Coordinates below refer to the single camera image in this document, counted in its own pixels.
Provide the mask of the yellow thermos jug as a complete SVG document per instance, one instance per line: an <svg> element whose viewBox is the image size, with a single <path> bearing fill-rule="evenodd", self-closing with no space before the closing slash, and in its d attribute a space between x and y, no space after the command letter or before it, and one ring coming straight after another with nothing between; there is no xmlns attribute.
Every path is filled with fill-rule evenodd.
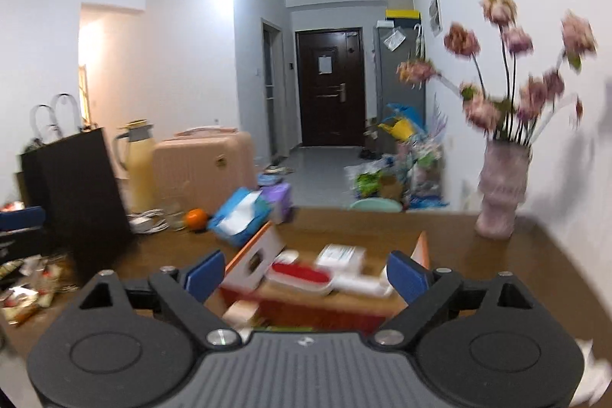
<svg viewBox="0 0 612 408"><path fill-rule="evenodd" d="M156 207L156 186L153 179L153 125L146 119L126 124L112 141L118 165L128 175L132 211L141 213Z"/></svg>

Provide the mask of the dried pink roses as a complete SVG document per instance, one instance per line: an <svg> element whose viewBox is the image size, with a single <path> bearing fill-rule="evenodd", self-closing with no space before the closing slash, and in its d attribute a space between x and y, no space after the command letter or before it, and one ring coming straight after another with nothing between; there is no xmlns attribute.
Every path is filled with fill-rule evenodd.
<svg viewBox="0 0 612 408"><path fill-rule="evenodd" d="M452 23L443 37L445 50L457 59L474 65L476 77L470 82L453 83L434 62L423 54L398 64L400 83L422 87L437 81L461 101L467 123L490 141L517 143L531 148L555 114L574 107L574 122L584 117L584 104L578 94L568 94L561 74L564 66L574 73L582 70L582 61L597 54L597 42L588 19L572 11L560 21L562 46L554 65L538 76L519 81L519 60L533 54L529 35L518 24L518 7L514 0L480 0L483 18L495 28L499 37L501 67L495 73L500 81L492 85L479 64L480 42L474 31Z"/></svg>

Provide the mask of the red white lint brush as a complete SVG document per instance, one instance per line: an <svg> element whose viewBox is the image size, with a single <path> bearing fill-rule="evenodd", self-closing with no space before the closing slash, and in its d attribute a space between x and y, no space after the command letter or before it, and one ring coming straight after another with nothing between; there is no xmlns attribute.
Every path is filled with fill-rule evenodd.
<svg viewBox="0 0 612 408"><path fill-rule="evenodd" d="M357 273L329 272L302 264L273 263L265 278L278 285L317 295L332 292L364 295L376 298L388 297L393 289L380 278Z"/></svg>

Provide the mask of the white wipes bottle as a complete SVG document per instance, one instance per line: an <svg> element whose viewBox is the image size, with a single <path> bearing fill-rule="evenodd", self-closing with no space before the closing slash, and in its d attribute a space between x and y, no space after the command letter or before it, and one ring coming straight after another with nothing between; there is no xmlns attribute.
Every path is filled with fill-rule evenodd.
<svg viewBox="0 0 612 408"><path fill-rule="evenodd" d="M331 272L360 273L366 257L366 249L360 246L328 244L317 255L314 266Z"/></svg>

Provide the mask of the purple tissue pack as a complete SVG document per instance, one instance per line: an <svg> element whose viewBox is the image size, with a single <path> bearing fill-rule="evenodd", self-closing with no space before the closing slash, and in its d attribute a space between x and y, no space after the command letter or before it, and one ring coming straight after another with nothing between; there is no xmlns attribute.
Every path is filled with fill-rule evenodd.
<svg viewBox="0 0 612 408"><path fill-rule="evenodd" d="M270 206L270 220L274 224L281 225L290 219L293 211L293 196L289 183L280 182L275 185L264 186L261 189L261 196Z"/></svg>

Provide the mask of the green plastic basin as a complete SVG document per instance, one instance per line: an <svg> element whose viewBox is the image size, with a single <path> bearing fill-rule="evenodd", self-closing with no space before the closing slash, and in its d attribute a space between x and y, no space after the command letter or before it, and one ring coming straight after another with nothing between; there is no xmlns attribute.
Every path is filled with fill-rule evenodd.
<svg viewBox="0 0 612 408"><path fill-rule="evenodd" d="M398 213L402 212L402 204L395 200L385 198L366 198L360 199L351 203L348 208L354 211L364 212L387 212L387 213Z"/></svg>

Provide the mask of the black paper bag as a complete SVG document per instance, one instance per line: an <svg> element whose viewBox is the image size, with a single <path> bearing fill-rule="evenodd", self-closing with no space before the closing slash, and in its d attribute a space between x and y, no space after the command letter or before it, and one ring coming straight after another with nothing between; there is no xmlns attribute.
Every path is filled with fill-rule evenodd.
<svg viewBox="0 0 612 408"><path fill-rule="evenodd" d="M20 154L27 200L45 210L52 241L86 282L111 269L135 238L104 132L83 125L69 93L32 108L30 125L33 139Z"/></svg>

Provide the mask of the blue tissue pack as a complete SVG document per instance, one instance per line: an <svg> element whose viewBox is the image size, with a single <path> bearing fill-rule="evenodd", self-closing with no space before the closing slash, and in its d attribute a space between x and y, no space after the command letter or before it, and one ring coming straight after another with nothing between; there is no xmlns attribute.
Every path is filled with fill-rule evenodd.
<svg viewBox="0 0 612 408"><path fill-rule="evenodd" d="M207 223L207 230L241 249L269 220L272 209L261 190L240 187Z"/></svg>

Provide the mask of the dark entrance door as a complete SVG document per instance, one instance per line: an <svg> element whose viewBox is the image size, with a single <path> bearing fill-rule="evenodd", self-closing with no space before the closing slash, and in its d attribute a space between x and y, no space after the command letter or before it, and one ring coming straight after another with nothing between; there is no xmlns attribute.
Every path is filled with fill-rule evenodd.
<svg viewBox="0 0 612 408"><path fill-rule="evenodd" d="M302 144L360 147L366 74L360 28L296 33Z"/></svg>

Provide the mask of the beige square plug adapter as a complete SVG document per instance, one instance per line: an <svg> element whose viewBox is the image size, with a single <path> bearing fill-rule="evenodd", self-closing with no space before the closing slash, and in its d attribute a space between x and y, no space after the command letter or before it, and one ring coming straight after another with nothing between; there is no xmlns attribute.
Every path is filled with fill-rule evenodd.
<svg viewBox="0 0 612 408"><path fill-rule="evenodd" d="M236 300L223 314L222 319L234 328L253 328L261 324L259 303Z"/></svg>

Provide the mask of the crumpled white tissue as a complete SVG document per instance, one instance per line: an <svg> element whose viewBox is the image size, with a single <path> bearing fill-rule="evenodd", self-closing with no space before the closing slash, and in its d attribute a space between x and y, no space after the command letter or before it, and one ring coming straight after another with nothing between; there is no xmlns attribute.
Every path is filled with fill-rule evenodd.
<svg viewBox="0 0 612 408"><path fill-rule="evenodd" d="M593 355L593 340L576 339L584 359L584 371L581 381L571 400L571 407L587 404L592 407L603 398L611 384L612 367L606 359L596 359Z"/></svg>

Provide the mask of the yellow watering can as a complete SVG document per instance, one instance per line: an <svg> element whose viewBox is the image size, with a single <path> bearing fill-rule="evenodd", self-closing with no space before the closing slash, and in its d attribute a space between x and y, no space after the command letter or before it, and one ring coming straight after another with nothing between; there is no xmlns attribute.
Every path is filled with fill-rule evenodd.
<svg viewBox="0 0 612 408"><path fill-rule="evenodd" d="M379 127L397 142L407 142L417 133L413 122L408 118L392 117L391 120L380 123Z"/></svg>

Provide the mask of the white ribbed cap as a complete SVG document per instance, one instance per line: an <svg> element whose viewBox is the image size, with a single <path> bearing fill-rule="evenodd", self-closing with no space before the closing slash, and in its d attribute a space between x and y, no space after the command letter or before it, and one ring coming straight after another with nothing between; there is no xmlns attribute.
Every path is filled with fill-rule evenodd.
<svg viewBox="0 0 612 408"><path fill-rule="evenodd" d="M275 259L274 263L293 264L299 261L300 254L297 250L283 250Z"/></svg>

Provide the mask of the wall picture frame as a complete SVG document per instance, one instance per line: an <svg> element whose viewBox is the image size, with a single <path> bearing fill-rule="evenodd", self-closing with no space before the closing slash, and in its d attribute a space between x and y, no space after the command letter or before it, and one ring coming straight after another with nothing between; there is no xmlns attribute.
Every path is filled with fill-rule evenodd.
<svg viewBox="0 0 612 408"><path fill-rule="evenodd" d="M443 31L440 0L430 0L428 14L430 15L431 33L434 34L434 36L438 36Z"/></svg>

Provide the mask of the pink textured vase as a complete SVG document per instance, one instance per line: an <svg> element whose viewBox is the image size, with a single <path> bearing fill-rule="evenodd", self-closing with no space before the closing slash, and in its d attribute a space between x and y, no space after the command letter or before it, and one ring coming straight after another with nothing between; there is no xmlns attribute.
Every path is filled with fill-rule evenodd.
<svg viewBox="0 0 612 408"><path fill-rule="evenodd" d="M528 147L488 142L478 183L482 201L475 229L480 236L506 240L513 235L517 209L525 201L529 165Z"/></svg>

